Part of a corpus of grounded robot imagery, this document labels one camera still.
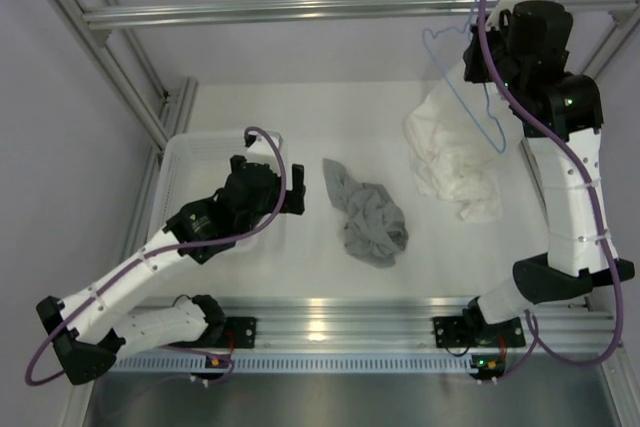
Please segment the white shirt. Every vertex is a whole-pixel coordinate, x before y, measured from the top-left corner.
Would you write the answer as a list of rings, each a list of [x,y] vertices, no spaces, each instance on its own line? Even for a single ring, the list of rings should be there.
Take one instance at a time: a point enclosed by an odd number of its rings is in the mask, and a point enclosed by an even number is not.
[[[507,138],[491,112],[491,90],[467,83],[458,62],[404,121],[410,168],[420,194],[448,202],[467,223],[502,217],[494,162]]]

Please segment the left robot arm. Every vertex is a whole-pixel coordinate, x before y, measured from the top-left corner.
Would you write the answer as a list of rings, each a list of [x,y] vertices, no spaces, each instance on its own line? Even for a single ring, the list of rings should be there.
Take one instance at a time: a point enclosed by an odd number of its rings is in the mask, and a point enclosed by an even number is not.
[[[59,299],[49,296],[36,311],[72,384],[92,382],[118,361],[165,346],[211,348],[226,333],[226,315],[208,294],[173,307],[134,313],[161,286],[264,230],[279,214],[305,210],[305,169],[278,174],[241,155],[212,196],[185,204],[146,245],[87,288]]]

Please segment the grey tank top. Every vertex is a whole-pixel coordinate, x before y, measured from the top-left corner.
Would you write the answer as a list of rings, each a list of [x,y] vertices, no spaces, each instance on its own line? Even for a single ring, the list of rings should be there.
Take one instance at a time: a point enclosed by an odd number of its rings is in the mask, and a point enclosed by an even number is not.
[[[381,184],[356,181],[340,162],[322,162],[331,205],[345,216],[342,242],[346,253],[384,269],[396,263],[409,240],[405,216]]]

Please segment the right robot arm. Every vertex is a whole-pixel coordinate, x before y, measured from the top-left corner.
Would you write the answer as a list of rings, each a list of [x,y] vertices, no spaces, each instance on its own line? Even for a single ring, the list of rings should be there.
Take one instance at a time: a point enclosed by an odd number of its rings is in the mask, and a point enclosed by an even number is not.
[[[547,252],[514,263],[509,280],[469,304],[467,336],[488,344],[502,324],[541,303],[569,300],[635,276],[618,256],[604,212],[599,151],[603,114],[596,82],[565,69],[572,15],[525,0],[472,29],[464,78],[492,82],[523,124],[538,166],[549,228]]]

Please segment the aluminium frame rail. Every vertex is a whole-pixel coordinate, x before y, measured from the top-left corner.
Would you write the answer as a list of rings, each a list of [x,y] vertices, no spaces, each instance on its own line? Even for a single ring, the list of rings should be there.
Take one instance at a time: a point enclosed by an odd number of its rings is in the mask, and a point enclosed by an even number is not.
[[[475,0],[255,0],[168,6],[90,7],[93,31],[151,27],[465,16]]]

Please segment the white plastic basket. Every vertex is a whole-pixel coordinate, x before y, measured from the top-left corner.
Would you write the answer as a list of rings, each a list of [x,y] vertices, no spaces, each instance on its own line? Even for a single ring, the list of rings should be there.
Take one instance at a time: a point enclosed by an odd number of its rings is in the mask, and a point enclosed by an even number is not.
[[[231,173],[230,159],[246,157],[243,130],[179,134],[170,139],[160,168],[151,210],[148,237],[189,202],[212,196]],[[276,157],[258,157],[256,163],[279,171]]]

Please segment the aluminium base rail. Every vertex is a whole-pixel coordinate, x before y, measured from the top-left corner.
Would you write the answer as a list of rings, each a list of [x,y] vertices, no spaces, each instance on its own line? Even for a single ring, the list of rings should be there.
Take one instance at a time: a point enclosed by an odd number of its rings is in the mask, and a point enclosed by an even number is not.
[[[229,316],[257,319],[255,350],[269,353],[435,352],[434,317],[459,314],[461,298],[224,298]],[[535,309],[540,337],[560,353],[596,353],[611,340],[613,315],[585,300]]]

